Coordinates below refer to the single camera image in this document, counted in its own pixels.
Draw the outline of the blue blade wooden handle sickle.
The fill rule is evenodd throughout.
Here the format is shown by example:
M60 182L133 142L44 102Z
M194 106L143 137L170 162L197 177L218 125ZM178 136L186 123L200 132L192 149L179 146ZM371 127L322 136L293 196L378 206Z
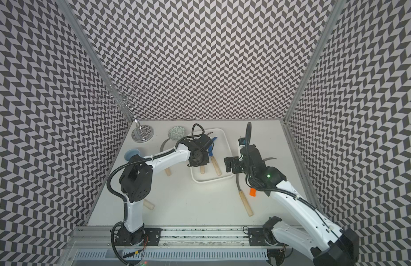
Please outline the blue blade wooden handle sickle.
M209 158L210 158L210 160L211 160L211 162L212 162L212 164L213 164L213 166L214 166L214 169L215 169L216 174L217 174L218 176L221 176L221 175L222 175L222 171L221 171L221 169L220 169L220 167L219 167L219 164L218 164L216 158L215 158L214 155L213 155L214 142L215 142L216 139L217 139L217 137L213 137L213 138L212 138L212 142L213 142L213 143L212 143L212 146L208 148L208 155L209 155Z

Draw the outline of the white plastic storage box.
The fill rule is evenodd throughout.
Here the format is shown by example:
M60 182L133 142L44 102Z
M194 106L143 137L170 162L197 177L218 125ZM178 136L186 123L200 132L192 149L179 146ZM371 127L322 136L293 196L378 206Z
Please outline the white plastic storage box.
M215 172L214 166L209 158L209 163L205 165L205 174L201 174L200 167L191 168L191 178L194 182L198 184L206 184L211 182L217 182L222 180L227 180L232 178L234 174L227 173L225 171L224 158L232 157L232 151L229 146L228 139L225 135L225 132L220 128L205 129L205 134L213 132L208 135L211 139L217 137L214 144L213 155L216 158L219 167L222 171L222 175L218 176Z

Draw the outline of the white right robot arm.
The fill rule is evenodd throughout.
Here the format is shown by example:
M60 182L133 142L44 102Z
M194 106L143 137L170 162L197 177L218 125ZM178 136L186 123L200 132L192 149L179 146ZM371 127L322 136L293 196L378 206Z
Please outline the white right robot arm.
M270 217L262 226L269 245L284 244L302 253L315 266L353 266L358 262L359 237L350 228L342 229L303 198L276 167L267 166L251 141L252 124L238 140L239 155L225 158L227 172L244 174L249 188L265 193L286 209L302 226L294 228L280 217Z

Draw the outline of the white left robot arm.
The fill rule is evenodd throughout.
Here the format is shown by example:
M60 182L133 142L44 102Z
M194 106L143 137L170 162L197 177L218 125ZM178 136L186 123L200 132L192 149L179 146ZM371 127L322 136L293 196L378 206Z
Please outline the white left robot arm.
M112 241L119 246L146 244L143 203L152 189L154 174L186 161L191 168L205 166L209 163L208 150L213 147L214 141L195 123L191 134L178 139L171 149L145 157L134 155L112 171L107 190L123 202L123 221L111 230L115 234Z

